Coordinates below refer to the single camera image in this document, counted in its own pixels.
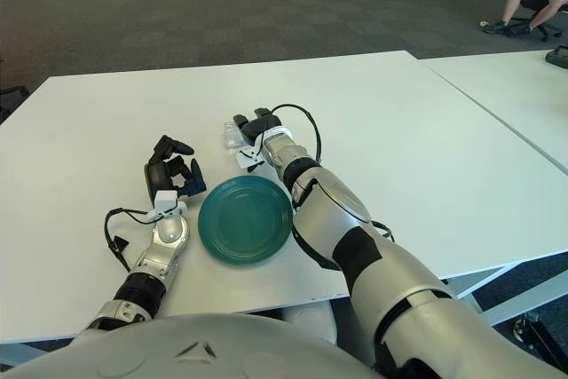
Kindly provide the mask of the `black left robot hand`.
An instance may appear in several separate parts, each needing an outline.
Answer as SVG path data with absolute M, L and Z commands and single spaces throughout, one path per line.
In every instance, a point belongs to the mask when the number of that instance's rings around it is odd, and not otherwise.
M 194 155 L 194 150 L 167 135 L 154 146 L 153 154 L 144 166 L 151 201 L 158 191 L 176 191 L 178 196 L 191 197 L 207 190 L 199 163 L 192 159 L 187 165 L 183 155 Z

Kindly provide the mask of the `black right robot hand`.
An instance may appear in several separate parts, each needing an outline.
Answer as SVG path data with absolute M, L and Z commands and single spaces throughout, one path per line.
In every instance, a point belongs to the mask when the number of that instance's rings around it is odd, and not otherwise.
M 263 132 L 281 126 L 280 118 L 267 108 L 257 108 L 255 115 L 253 120 L 249 120 L 243 114 L 236 114 L 233 117 L 233 122 L 240 131 L 241 137 L 249 146 L 254 146 L 257 137 Z

